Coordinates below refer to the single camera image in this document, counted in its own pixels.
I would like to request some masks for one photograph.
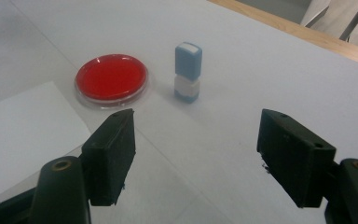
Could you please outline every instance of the petri dish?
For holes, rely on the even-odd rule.
[[[85,63],[77,72],[75,84],[83,103],[99,107],[126,105],[144,92],[147,69],[129,55],[104,55]]]

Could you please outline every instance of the blue cube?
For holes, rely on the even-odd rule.
[[[202,49],[184,42],[175,49],[175,73],[194,81],[201,74]]]

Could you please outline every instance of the white table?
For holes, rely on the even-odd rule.
[[[193,105],[173,97],[183,41],[203,49]],[[296,208],[262,168],[261,109],[319,134],[336,161],[358,158],[358,63],[207,1],[0,1],[0,101],[54,81],[93,132],[116,110],[80,104],[74,77],[111,53],[141,60],[151,85],[130,105],[126,189],[117,206],[91,207],[93,223],[324,223],[324,205]]]

